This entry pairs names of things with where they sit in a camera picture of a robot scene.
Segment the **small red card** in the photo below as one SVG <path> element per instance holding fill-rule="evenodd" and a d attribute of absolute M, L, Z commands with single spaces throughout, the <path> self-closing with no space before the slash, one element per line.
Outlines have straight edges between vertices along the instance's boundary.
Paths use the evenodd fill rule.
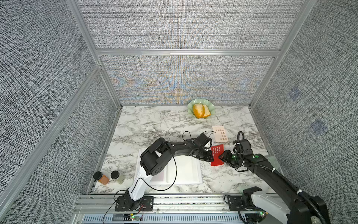
<path fill-rule="evenodd" d="M 211 167 L 223 165 L 224 162 L 219 158 L 219 156 L 224 152 L 224 145 L 220 144 L 220 145 L 212 146 L 211 151 L 214 159 L 214 161 L 211 162 Z"/>

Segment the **white photo album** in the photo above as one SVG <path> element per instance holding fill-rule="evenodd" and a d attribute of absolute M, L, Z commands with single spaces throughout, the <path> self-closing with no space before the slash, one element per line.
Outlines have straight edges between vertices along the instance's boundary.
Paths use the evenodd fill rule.
<path fill-rule="evenodd" d="M 191 156 L 176 156 L 177 167 L 173 158 L 166 167 L 157 175 L 155 175 L 148 183 L 151 186 L 169 186 L 177 178 L 175 185 L 202 184 L 202 173 L 200 161 Z"/>

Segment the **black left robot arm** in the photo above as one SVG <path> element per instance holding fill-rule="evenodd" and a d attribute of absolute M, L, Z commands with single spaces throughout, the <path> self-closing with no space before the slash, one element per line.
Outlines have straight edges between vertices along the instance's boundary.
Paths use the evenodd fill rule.
<path fill-rule="evenodd" d="M 213 153 L 210 149 L 212 142 L 212 138 L 205 133 L 201 133 L 196 138 L 184 139 L 182 142 L 157 139 L 141 153 L 140 167 L 132 186 L 125 192 L 126 199 L 131 202 L 141 200 L 148 187 L 154 189 L 149 184 L 152 177 L 162 172 L 167 164 L 178 156 L 189 156 L 200 161 L 213 162 Z"/>

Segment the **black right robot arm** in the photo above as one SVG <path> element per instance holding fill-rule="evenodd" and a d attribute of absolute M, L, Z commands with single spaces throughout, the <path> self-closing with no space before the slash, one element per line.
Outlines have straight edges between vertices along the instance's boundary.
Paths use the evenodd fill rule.
<path fill-rule="evenodd" d="M 229 197 L 236 205 L 240 220 L 245 224 L 260 223 L 265 216 L 272 215 L 283 224 L 311 224 L 318 221 L 329 224 L 328 208 L 324 200 L 312 197 L 283 176 L 261 154 L 252 150 L 237 149 L 234 153 L 224 151 L 219 159 L 232 168 L 245 167 L 247 171 L 264 180 L 282 199 L 282 203 L 264 195 L 259 187 L 245 189 L 241 198 Z"/>

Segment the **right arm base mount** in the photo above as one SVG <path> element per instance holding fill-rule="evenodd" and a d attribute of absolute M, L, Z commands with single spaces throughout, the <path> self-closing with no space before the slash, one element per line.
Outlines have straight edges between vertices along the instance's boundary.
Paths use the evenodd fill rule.
<path fill-rule="evenodd" d="M 241 196 L 225 195 L 224 202 L 228 204 L 230 211 L 238 211 L 239 219 L 244 224 L 259 224 L 268 213 L 254 205 L 252 196 L 261 191 L 259 187 L 251 187 L 245 189 Z"/>

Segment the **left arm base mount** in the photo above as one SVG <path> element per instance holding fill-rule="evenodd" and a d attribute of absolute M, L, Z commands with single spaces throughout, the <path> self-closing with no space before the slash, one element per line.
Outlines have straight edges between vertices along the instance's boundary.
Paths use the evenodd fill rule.
<path fill-rule="evenodd" d="M 120 196 L 116 200 L 115 204 L 115 211 L 152 211 L 154 206 L 154 199 L 153 196 L 144 196 L 141 199 L 134 201 L 131 199 L 129 195 L 127 196 Z"/>

